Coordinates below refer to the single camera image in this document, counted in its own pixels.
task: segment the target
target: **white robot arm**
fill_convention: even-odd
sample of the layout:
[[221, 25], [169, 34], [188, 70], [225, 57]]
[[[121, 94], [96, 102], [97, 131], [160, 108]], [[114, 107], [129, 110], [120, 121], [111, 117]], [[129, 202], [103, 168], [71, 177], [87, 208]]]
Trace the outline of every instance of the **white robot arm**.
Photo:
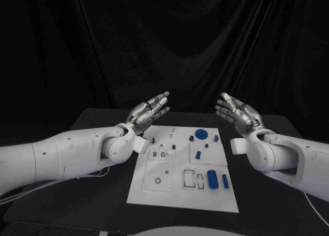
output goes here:
[[[252, 168], [265, 176], [329, 202], [329, 144], [275, 134], [264, 128], [251, 106], [225, 93], [221, 97], [215, 113], [244, 137], [231, 140], [232, 154], [246, 154]], [[294, 175], [280, 171], [294, 168]]]
[[137, 134], [169, 111], [159, 110], [167, 95], [140, 103], [114, 127], [73, 130], [35, 143], [0, 147], [0, 195], [41, 180], [81, 177], [123, 163], [131, 151], [144, 153], [149, 141]]

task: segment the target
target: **white cable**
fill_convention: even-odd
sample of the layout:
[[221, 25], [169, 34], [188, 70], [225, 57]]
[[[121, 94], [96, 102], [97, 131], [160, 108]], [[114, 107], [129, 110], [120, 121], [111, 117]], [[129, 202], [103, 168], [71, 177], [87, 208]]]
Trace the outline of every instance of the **white cable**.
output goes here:
[[323, 222], [326, 223], [326, 225], [327, 225], [327, 227], [329, 227], [329, 223], [327, 223], [326, 220], [321, 218], [321, 215], [317, 213], [317, 211], [315, 211], [315, 209], [314, 209], [314, 206], [313, 206], [313, 204], [310, 203], [308, 198], [307, 198], [307, 202], [308, 202], [308, 204], [310, 204], [310, 206], [311, 206], [311, 208], [313, 208], [313, 210], [314, 210], [317, 216], [320, 217], [320, 219], [323, 220]]
[[[107, 172], [106, 172], [103, 175], [100, 175], [100, 173], [101, 173], [101, 170], [100, 170], [100, 172], [98, 172], [98, 174], [97, 174], [96, 176], [94, 176], [94, 175], [85, 175], [85, 176], [81, 176], [81, 177], [78, 177], [78, 178], [85, 178], [85, 177], [103, 177], [103, 176], [107, 175], [108, 169], [107, 169]], [[35, 190], [38, 190], [38, 189], [41, 189], [41, 188], [45, 188], [45, 187], [48, 187], [50, 185], [52, 185], [52, 184], [55, 184], [55, 183], [60, 183], [60, 182], [64, 182], [64, 181], [67, 181], [67, 180], [70, 180], [70, 179], [54, 180], [52, 182], [50, 182], [50, 183], [47, 183], [47, 184], [38, 186], [37, 188], [34, 188], [34, 189], [31, 189], [31, 190], [28, 190], [28, 191], [25, 191], [25, 192], [22, 192], [22, 193], [18, 193], [18, 194], [15, 194], [15, 195], [12, 195], [12, 196], [9, 196], [9, 197], [1, 199], [1, 200], [0, 200], [0, 205], [2, 205], [2, 204], [5, 204], [5, 203], [8, 203], [8, 202], [16, 200], [18, 198], [21, 198], [24, 195], [27, 195], [27, 194], [31, 193], [32, 191], [35, 191]]]

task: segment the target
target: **white pegboard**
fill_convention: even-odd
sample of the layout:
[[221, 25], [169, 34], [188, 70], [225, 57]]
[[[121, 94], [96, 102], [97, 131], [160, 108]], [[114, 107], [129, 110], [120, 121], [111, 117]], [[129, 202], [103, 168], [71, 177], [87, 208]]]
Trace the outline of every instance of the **white pegboard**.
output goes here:
[[[163, 207], [179, 207], [212, 211], [226, 211], [238, 213], [234, 187], [226, 167], [226, 159], [221, 138], [215, 142], [213, 137], [218, 135], [218, 129], [202, 128], [208, 132], [208, 138], [199, 140], [193, 133], [200, 128], [195, 127], [170, 127], [150, 126], [143, 133], [143, 138], [152, 141], [144, 154], [139, 154], [131, 178], [130, 191], [127, 196], [129, 204], [142, 204]], [[193, 162], [189, 152], [193, 148], [200, 149], [208, 144], [208, 151], [200, 151], [202, 162]], [[166, 153], [165, 156], [153, 157], [153, 151]], [[163, 175], [172, 165], [172, 175]], [[183, 170], [193, 171], [195, 187], [185, 187]], [[208, 186], [208, 170], [216, 173], [218, 188], [211, 189]], [[229, 188], [223, 188], [222, 174], [226, 175]]]

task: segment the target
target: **blue object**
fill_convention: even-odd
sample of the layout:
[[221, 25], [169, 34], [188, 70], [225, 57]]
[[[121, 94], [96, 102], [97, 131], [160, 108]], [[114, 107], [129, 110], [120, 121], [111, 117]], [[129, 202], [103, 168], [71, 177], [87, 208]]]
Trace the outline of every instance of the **blue object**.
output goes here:
[[195, 158], [196, 158], [196, 160], [199, 160], [199, 158], [200, 158], [200, 152], [199, 151], [196, 152]]
[[229, 185], [228, 185], [226, 175], [222, 175], [222, 183], [223, 183], [223, 188], [228, 189]]
[[195, 131], [195, 136], [198, 139], [205, 139], [208, 137], [208, 132], [203, 129]]
[[211, 189], [218, 188], [218, 181], [216, 181], [215, 171], [208, 171], [208, 186], [209, 186]]

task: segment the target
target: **black table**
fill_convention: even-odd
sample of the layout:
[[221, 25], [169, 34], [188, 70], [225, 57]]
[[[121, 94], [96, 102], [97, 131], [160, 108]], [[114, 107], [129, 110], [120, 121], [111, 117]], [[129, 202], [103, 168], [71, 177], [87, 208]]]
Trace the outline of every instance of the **black table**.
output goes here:
[[[113, 126], [127, 113], [85, 109], [70, 130]], [[282, 116], [262, 116], [262, 121], [275, 133], [300, 138]], [[218, 128], [239, 213], [126, 204], [137, 158], [133, 152], [104, 177], [68, 180], [15, 200], [4, 220], [130, 234], [166, 226], [205, 227], [246, 236], [329, 234], [303, 193], [255, 171], [245, 155], [232, 155], [229, 139], [239, 135], [225, 120], [215, 114], [169, 112], [154, 125]], [[314, 197], [310, 200], [329, 222], [329, 203]]]

